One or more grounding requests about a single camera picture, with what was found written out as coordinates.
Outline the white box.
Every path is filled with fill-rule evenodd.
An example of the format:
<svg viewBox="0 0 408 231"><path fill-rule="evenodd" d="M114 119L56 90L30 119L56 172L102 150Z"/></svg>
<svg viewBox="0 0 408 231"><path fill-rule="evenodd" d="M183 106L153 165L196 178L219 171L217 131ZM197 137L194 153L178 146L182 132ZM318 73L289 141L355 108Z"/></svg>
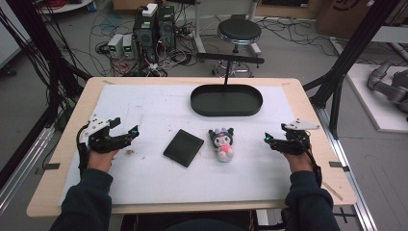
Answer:
<svg viewBox="0 0 408 231"><path fill-rule="evenodd" d="M154 4L154 3L149 3L144 10L142 11L142 15L143 16L148 16L151 17L154 15L154 13L156 12L156 10L158 10L158 5Z"/></svg>

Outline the cardboard box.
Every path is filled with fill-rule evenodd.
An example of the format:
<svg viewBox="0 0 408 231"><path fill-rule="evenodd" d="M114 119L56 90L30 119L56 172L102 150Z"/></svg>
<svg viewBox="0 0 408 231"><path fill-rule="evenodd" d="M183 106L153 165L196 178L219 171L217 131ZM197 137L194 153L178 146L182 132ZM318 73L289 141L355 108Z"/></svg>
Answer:
<svg viewBox="0 0 408 231"><path fill-rule="evenodd" d="M352 39L376 0L322 0L316 20L320 35Z"/></svg>

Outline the black round stool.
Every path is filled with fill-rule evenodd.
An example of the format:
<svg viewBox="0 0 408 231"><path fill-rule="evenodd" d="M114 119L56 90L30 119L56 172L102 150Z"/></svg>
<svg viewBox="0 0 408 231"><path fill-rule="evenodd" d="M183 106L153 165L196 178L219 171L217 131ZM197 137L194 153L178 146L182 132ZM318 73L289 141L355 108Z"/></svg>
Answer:
<svg viewBox="0 0 408 231"><path fill-rule="evenodd" d="M217 35L230 43L234 44L233 55L239 54L240 45L251 45L259 40L262 34L261 28L253 21L246 18L245 15L232 15L219 23ZM220 60L212 69L212 74L218 77L224 77L226 74L234 77L252 77L252 71L248 64L233 61L230 63L229 71L227 66Z"/></svg>

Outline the white power supply unit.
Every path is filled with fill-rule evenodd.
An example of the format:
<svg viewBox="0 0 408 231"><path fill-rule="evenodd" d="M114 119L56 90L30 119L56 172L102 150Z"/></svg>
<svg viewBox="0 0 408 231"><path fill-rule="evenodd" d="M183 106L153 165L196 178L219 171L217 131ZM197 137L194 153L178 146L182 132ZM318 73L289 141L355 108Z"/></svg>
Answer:
<svg viewBox="0 0 408 231"><path fill-rule="evenodd" d="M131 35L124 35L122 41L123 54L126 59L135 58L135 50L133 37Z"/></svg>
<svg viewBox="0 0 408 231"><path fill-rule="evenodd" d="M120 59L123 55L123 35L116 34L108 42L108 48L113 59Z"/></svg>

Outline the black flat wallet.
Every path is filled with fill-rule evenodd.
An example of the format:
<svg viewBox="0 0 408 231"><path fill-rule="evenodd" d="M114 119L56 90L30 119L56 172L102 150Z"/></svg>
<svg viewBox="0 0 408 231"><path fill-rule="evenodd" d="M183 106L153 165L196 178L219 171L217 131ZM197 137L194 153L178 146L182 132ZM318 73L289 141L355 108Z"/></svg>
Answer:
<svg viewBox="0 0 408 231"><path fill-rule="evenodd" d="M183 167L188 167L204 141L182 129L171 140L164 155Z"/></svg>

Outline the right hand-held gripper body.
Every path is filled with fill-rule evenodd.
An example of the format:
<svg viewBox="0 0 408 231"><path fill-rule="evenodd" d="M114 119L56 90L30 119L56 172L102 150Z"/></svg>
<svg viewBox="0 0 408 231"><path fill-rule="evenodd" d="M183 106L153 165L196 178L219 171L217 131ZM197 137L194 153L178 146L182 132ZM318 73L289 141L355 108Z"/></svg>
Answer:
<svg viewBox="0 0 408 231"><path fill-rule="evenodd" d="M319 129L320 126L299 118L285 124L287 124L288 131L285 131L286 140L282 152L299 155L309 150L309 131Z"/></svg>

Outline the person's right hand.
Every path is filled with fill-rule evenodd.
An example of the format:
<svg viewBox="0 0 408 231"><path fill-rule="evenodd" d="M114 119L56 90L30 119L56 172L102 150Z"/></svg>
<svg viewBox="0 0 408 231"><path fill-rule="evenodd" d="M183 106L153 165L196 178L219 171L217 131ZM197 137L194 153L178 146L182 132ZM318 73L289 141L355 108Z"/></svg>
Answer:
<svg viewBox="0 0 408 231"><path fill-rule="evenodd" d="M292 173L299 171L313 171L313 164L306 152L299 155L284 153Z"/></svg>

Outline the grey tape strip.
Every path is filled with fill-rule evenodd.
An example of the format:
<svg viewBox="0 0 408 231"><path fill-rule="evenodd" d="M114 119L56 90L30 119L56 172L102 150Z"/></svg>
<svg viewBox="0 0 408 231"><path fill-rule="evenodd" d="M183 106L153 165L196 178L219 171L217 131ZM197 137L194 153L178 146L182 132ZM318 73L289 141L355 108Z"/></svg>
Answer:
<svg viewBox="0 0 408 231"><path fill-rule="evenodd" d="M341 168L344 172L349 172L348 166L344 166L341 162L329 162L330 167Z"/></svg>
<svg viewBox="0 0 408 231"><path fill-rule="evenodd" d="M42 175L46 170L59 169L60 165L60 163L46 164L43 167L38 167L35 174Z"/></svg>

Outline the person's left hand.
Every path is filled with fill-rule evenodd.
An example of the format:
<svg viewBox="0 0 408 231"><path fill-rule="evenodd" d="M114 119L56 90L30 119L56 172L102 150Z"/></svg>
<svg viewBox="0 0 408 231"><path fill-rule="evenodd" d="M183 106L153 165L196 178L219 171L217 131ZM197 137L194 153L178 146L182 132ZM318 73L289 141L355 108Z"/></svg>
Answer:
<svg viewBox="0 0 408 231"><path fill-rule="evenodd" d="M89 152L88 168L98 169L103 172L108 172L112 165L112 160L118 153L117 150L108 153L98 153L94 150Z"/></svg>

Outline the small plush doll toy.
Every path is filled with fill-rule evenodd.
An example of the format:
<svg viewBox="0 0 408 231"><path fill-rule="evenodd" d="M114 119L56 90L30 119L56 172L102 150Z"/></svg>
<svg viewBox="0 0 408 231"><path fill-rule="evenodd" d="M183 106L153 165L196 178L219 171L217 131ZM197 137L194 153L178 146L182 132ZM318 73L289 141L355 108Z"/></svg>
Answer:
<svg viewBox="0 0 408 231"><path fill-rule="evenodd" d="M233 135L233 128L221 128L209 131L209 136L215 147L217 158L223 163L230 162L234 157L232 148Z"/></svg>

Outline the black oval tray with stand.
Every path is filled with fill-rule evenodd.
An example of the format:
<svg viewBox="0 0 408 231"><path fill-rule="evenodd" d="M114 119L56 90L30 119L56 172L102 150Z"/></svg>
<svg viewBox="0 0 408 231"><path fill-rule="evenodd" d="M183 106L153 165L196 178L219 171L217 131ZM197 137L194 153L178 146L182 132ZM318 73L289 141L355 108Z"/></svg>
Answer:
<svg viewBox="0 0 408 231"><path fill-rule="evenodd" d="M253 116L263 105L262 94L254 87L243 84L229 84L229 70L232 62L262 64L263 58L214 53L197 53L205 60L227 62L223 84L202 85L191 92L191 108L202 116Z"/></svg>

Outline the white table mat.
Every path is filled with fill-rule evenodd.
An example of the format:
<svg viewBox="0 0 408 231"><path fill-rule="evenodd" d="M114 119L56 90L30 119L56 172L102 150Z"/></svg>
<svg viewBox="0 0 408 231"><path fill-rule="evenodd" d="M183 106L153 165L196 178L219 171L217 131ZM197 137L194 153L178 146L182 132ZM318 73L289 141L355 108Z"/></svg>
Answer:
<svg viewBox="0 0 408 231"><path fill-rule="evenodd" d="M293 121L280 87L258 88L264 102L253 116L202 116L191 108L191 85L108 85L93 110L103 119L119 117L112 135L138 126L140 134L115 155L110 174L114 205L282 200L288 193L286 159L264 142L265 133L285 136L281 123ZM223 163L210 130L233 128L233 159ZM204 141L188 167L164 155L184 130Z"/></svg>

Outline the white board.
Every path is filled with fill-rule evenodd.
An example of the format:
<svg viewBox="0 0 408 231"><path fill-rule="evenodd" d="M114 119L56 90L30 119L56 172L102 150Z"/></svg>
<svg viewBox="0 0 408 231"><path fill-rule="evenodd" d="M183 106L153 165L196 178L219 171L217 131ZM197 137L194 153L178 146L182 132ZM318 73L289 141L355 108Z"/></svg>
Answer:
<svg viewBox="0 0 408 231"><path fill-rule="evenodd" d="M408 134L408 114L400 111L385 95L367 87L369 76L376 68L374 64L355 64L347 73L348 82L377 131Z"/></svg>

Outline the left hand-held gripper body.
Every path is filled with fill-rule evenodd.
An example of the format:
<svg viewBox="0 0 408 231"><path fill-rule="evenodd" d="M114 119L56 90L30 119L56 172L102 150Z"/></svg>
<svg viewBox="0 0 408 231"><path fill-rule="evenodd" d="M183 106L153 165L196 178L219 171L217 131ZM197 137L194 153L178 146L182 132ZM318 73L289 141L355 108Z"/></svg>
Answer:
<svg viewBox="0 0 408 231"><path fill-rule="evenodd" d="M84 135L87 142L79 142L79 152L87 153L90 149L97 153L108 153L110 147L110 121L93 115L89 122L79 130L79 135Z"/></svg>

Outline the black metal frame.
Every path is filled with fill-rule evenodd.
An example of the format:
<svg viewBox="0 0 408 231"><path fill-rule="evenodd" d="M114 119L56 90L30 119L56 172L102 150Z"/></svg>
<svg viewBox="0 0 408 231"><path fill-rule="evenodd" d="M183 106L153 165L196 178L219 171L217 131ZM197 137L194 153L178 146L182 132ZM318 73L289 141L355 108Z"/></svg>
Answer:
<svg viewBox="0 0 408 231"><path fill-rule="evenodd" d="M36 51L30 43L23 40L23 36L17 33L4 12L0 9L0 22L26 54L39 79L47 88L48 106L25 138L26 144L22 143L19 145L5 166L0 170L0 190L4 189L10 181L17 166L26 156L25 152L34 143L34 138L44 127L50 126L57 119L59 107L67 99L74 99L83 91L84 88L80 86L77 78L81 78L85 82L91 78L89 73L81 70L63 57L39 14L39 8L35 0L6 0L6 3L42 56L42 59L37 57Z"/></svg>
<svg viewBox="0 0 408 231"><path fill-rule="evenodd" d="M328 128L336 140L339 138L338 118L343 82L346 74L374 38L388 16L396 8L399 1L374 0L368 14L348 41L348 44L334 65L326 74L303 86L305 91L319 87L317 92L310 97L310 102L318 109L324 109L328 99L332 98Z"/></svg>

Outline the black computer tower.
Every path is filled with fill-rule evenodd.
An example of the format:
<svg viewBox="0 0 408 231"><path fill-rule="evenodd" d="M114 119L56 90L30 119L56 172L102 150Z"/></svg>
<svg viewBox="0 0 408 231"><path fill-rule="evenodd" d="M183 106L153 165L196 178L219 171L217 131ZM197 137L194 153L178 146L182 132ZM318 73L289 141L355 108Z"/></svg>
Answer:
<svg viewBox="0 0 408 231"><path fill-rule="evenodd" d="M158 34L155 15L143 16L141 13L138 13L133 32L140 54L150 63L157 62L156 44Z"/></svg>
<svg viewBox="0 0 408 231"><path fill-rule="evenodd" d="M159 26L159 43L166 51L176 47L175 45L175 25L174 25L174 7L160 6L157 14Z"/></svg>

